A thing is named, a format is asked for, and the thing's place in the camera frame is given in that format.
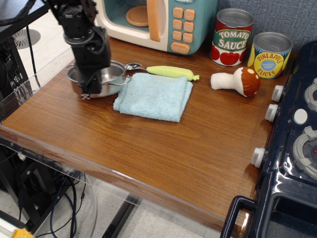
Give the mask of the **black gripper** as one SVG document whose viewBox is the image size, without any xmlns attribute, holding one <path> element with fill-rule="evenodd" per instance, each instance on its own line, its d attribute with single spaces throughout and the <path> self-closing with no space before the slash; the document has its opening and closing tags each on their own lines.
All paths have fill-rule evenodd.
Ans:
<svg viewBox="0 0 317 238">
<path fill-rule="evenodd" d="M 90 94 L 100 94 L 102 90 L 99 70 L 110 66 L 110 46 L 106 32 L 93 32 L 91 39 L 72 45 L 78 73 L 81 98 L 89 100 Z"/>
</svg>

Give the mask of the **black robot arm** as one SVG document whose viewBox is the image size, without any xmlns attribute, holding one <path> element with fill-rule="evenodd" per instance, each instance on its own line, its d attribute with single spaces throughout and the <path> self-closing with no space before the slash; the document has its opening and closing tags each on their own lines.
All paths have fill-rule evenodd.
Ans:
<svg viewBox="0 0 317 238">
<path fill-rule="evenodd" d="M 93 0 L 48 0 L 46 4 L 64 30 L 64 40 L 75 57 L 77 85 L 83 99 L 102 92 L 101 70 L 110 66 L 106 30 L 95 24 Z"/>
</svg>

